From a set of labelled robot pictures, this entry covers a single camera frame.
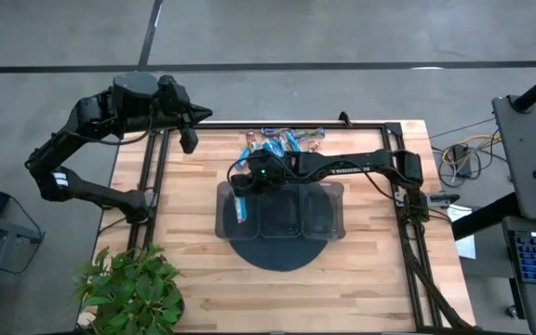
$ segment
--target metal bracket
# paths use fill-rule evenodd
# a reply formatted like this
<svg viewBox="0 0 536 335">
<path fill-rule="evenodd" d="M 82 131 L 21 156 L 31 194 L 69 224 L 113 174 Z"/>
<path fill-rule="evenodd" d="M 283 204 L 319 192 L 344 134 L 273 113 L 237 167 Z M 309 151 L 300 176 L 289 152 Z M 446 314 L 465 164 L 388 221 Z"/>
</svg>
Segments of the metal bracket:
<svg viewBox="0 0 536 335">
<path fill-rule="evenodd" d="M 402 136 L 402 126 L 399 122 L 386 122 L 386 129 L 388 129 L 388 134 L 393 133 L 396 136 Z"/>
<path fill-rule="evenodd" d="M 347 114 L 346 112 L 341 112 L 341 114 L 339 114 L 339 120 L 344 122 L 344 125 L 346 127 L 352 127 L 353 126 L 353 123 L 351 122 L 351 119 L 349 118 L 349 114 Z"/>
<path fill-rule="evenodd" d="M 144 199 L 146 199 L 146 204 L 148 204 L 148 208 L 158 207 L 158 196 L 159 194 L 155 194 L 154 192 L 144 193 Z"/>
<path fill-rule="evenodd" d="M 427 207 L 429 208 L 448 208 L 460 198 L 457 194 L 446 194 L 444 192 L 424 195 L 427 199 Z M 395 202 L 398 207 L 403 207 L 405 205 L 404 195 L 400 192 L 395 192 Z"/>
</svg>

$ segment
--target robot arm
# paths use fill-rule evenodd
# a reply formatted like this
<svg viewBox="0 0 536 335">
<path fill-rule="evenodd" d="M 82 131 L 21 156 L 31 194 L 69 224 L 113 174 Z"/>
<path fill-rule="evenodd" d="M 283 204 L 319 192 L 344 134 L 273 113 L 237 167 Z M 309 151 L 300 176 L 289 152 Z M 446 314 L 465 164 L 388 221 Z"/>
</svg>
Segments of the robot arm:
<svg viewBox="0 0 536 335">
<path fill-rule="evenodd" d="M 178 129 L 181 147 L 190 154 L 197 145 L 194 126 L 211 115 L 209 109 L 190 103 L 185 88 L 172 76 L 163 75 L 157 82 L 151 74 L 121 74 L 110 88 L 79 100 L 65 126 L 51 134 L 25 166 L 46 200 L 83 199 L 118 207 L 129 223 L 146 221 L 150 204 L 142 191 L 119 192 L 82 181 L 61 164 L 88 142 L 110 144 L 102 139 L 111 134 L 123 139 L 125 133 L 161 129 Z"/>
<path fill-rule="evenodd" d="M 404 188 L 404 209 L 414 221 L 428 221 L 427 198 L 421 192 L 421 158 L 406 150 L 324 156 L 318 153 L 286 152 L 278 157 L 258 150 L 248 158 L 249 173 L 230 177 L 235 196 L 277 191 L 286 183 L 305 184 L 327 176 L 376 172 Z"/>
</svg>

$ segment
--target butcher block tabletop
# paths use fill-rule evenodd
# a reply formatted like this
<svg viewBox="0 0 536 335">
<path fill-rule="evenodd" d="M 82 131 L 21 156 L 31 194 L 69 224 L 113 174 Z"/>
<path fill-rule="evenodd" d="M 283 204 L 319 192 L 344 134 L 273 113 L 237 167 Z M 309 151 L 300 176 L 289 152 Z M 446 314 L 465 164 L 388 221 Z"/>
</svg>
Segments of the butcher block tabletop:
<svg viewBox="0 0 536 335">
<path fill-rule="evenodd" d="M 396 122 L 402 125 L 407 150 L 421 156 L 422 191 L 439 192 L 424 121 Z M 269 122 L 258 123 L 258 129 L 269 126 Z M 364 175 L 325 179 L 344 185 L 345 238 L 328 243 L 315 260 L 298 270 L 262 270 L 240 258 L 214 233 L 217 185 L 226 180 L 227 168 L 246 146 L 246 131 L 196 132 L 199 143 L 193 154 L 182 152 L 179 132 L 170 135 L 153 237 L 153 244 L 165 249 L 167 260 L 182 274 L 175 280 L 185 301 L 185 312 L 175 331 L 415 330 L 394 207 Z M 139 135 L 129 134 L 126 140 Z M 261 139 L 259 131 L 256 136 Z M 160 141 L 156 141 L 156 153 L 159 147 Z M 145 148 L 146 141 L 120 147 L 112 188 L 128 191 L 138 187 Z M 353 154 L 381 148 L 382 134 L 378 130 L 327 129 L 318 152 Z M 149 185 L 154 182 L 156 158 L 157 154 L 153 156 Z M 384 176 L 374 173 L 372 177 L 390 192 Z M 107 210 L 100 227 L 122 217 L 117 209 Z M 474 324 L 449 223 L 432 218 L 425 227 L 435 284 L 460 316 Z M 110 247 L 112 255 L 125 251 L 128 236 L 129 225 L 116 224 L 99 236 L 95 254 L 105 247 Z M 431 325 L 421 284 L 419 291 L 425 324 Z"/>
</svg>

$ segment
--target potted plant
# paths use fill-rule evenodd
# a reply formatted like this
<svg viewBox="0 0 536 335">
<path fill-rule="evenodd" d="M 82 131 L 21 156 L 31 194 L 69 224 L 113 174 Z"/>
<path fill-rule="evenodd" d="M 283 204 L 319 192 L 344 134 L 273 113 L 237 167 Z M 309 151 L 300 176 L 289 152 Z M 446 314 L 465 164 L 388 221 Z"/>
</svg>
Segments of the potted plant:
<svg viewBox="0 0 536 335">
<path fill-rule="evenodd" d="M 87 332 L 107 334 L 172 334 L 183 313 L 183 298 L 173 278 L 179 273 L 149 246 L 138 257 L 127 251 L 105 261 L 109 248 L 94 264 L 78 270 L 76 291 L 82 310 L 93 309 L 95 319 Z"/>
</svg>

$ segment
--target black metal frame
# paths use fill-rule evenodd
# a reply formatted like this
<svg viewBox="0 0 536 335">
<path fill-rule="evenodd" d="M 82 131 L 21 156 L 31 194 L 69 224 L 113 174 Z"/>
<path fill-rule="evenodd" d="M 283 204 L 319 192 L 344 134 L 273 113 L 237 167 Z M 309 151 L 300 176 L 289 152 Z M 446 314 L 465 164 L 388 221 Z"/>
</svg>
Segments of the black metal frame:
<svg viewBox="0 0 536 335">
<path fill-rule="evenodd" d="M 270 122 L 267 121 L 265 123 L 258 123 L 258 122 L 227 122 L 227 123 L 201 123 L 199 124 L 196 129 L 204 130 L 204 129 L 236 129 L 236 130 L 246 130 L 250 128 L 257 128 L 261 126 L 269 126 L 269 127 L 291 127 L 291 128 L 298 128 L 298 129 L 312 129 L 316 127 L 323 127 L 325 129 L 369 129 L 369 130 L 379 130 L 382 135 L 382 144 L 383 148 L 387 150 L 392 149 L 392 143 L 391 138 L 393 138 L 396 142 L 396 145 L 398 149 L 405 149 L 405 143 L 402 133 L 402 127 L 400 123 L 351 123 L 348 115 L 346 115 L 345 112 L 341 113 L 341 116 L 339 117 L 339 120 L 341 122 L 300 122 L 300 123 L 294 123 L 294 122 Z M 155 137 L 157 134 L 151 134 L 148 138 L 148 143 L 146 146 L 146 151 L 144 154 L 143 164 L 142 164 L 142 170 L 141 170 L 141 178 L 139 183 L 139 189 L 140 190 L 146 190 L 150 189 L 148 187 L 148 179 L 149 179 L 149 171 L 150 166 L 152 162 L 152 157 L 154 153 L 154 142 Z M 161 140 L 161 147 L 160 152 L 158 154 L 158 162 L 156 166 L 156 174 L 154 176 L 154 186 L 152 186 L 153 193 L 156 196 L 160 195 L 160 189 L 161 189 L 161 183 L 163 179 L 163 171 L 165 167 L 165 163 L 167 160 L 168 155 L 168 141 L 169 141 L 169 131 L 166 130 L 162 133 L 162 140 Z M 398 186 L 391 184 L 391 192 L 392 194 L 399 191 Z M 409 243 L 409 234 L 407 231 L 407 223 L 402 220 L 402 206 L 401 204 L 394 202 L 395 206 L 395 214 L 396 214 L 396 223 L 398 226 L 398 233 L 400 237 L 400 243 L 401 247 L 405 243 Z M 156 219 L 156 213 L 157 213 L 157 206 L 154 206 L 151 208 L 151 211 L 153 213 L 152 218 L 143 224 L 145 227 L 144 232 L 144 238 L 142 247 L 145 248 L 148 246 L 152 240 L 154 235 L 154 228 L 155 228 L 155 219 Z M 138 236 L 140 234 L 141 225 L 133 225 L 130 230 L 129 239 L 127 243 L 127 249 L 133 249 L 138 244 Z M 425 243 L 424 235 L 422 234 L 422 231 L 420 227 L 413 226 L 414 234 L 415 234 L 415 241 L 417 244 L 417 249 L 419 251 L 419 262 L 426 273 L 426 275 L 429 278 L 432 278 L 432 271 L 431 266 L 429 262 L 429 257 L 427 254 L 427 246 Z M 489 332 L 489 331 L 483 331 L 478 329 L 457 329 L 457 328 L 444 328 L 442 325 L 442 319 L 439 312 L 439 308 L 437 304 L 435 303 L 432 295 L 427 292 L 427 299 L 428 304 L 432 316 L 432 326 L 425 326 L 423 321 L 423 312 L 422 312 L 422 306 L 421 301 L 419 299 L 419 289 L 417 287 L 417 280 L 415 278 L 416 274 L 409 265 L 408 261 L 408 255 L 404 249 L 403 250 L 403 261 L 405 263 L 405 272 L 407 276 L 407 285 L 409 287 L 409 297 L 411 302 L 411 310 L 413 313 L 413 319 L 415 320 L 415 331 L 416 332 L 429 332 L 433 334 L 471 334 L 471 333 L 477 333 L 477 334 L 489 334 L 489 335 L 500 335 L 500 334 L 507 334 L 507 333 L 501 333 L 501 332 Z"/>
</svg>

